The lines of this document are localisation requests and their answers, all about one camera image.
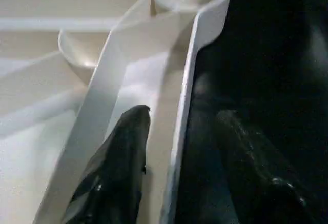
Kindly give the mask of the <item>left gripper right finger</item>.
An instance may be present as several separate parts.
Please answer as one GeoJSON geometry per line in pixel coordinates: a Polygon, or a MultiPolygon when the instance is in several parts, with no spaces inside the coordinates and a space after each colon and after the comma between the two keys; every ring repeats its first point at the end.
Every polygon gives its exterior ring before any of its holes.
{"type": "Polygon", "coordinates": [[[313,198],[258,127],[222,110],[215,132],[240,223],[314,223],[313,198]]]}

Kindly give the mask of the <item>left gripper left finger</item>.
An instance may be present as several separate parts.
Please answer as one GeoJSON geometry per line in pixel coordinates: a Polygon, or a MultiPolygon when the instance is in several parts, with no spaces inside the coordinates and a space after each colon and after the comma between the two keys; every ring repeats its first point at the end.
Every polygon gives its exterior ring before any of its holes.
{"type": "Polygon", "coordinates": [[[89,160],[62,223],[136,223],[146,173],[150,108],[125,111],[89,160]]]}

